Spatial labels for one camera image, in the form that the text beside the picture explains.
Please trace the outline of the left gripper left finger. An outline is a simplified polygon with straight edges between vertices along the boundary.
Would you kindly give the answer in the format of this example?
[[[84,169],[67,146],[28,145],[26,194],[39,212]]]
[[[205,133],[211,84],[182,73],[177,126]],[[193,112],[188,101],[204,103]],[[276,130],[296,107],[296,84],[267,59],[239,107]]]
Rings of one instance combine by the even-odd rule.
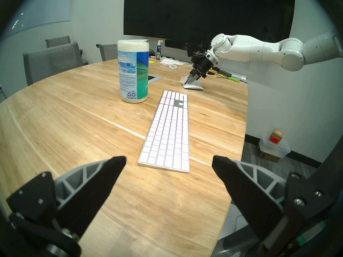
[[[7,204],[7,257],[80,257],[79,240],[127,163],[116,156],[53,179],[44,171],[14,191]]]

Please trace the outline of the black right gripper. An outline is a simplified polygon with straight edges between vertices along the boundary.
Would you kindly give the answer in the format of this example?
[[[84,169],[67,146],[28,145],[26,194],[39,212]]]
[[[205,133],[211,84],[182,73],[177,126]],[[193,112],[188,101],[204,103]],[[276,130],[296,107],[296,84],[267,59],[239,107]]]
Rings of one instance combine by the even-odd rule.
[[[200,77],[206,78],[207,72],[214,66],[214,57],[211,54],[194,54],[192,63],[193,69],[186,77],[186,84],[191,84]]]

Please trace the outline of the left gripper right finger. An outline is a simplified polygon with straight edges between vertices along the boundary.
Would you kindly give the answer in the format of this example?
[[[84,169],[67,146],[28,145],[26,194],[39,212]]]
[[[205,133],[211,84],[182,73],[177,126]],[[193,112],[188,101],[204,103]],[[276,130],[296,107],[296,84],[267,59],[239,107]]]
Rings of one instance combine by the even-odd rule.
[[[305,178],[287,180],[227,157],[214,156],[212,168],[248,222],[236,249],[258,246],[260,257],[335,257],[335,156]]]

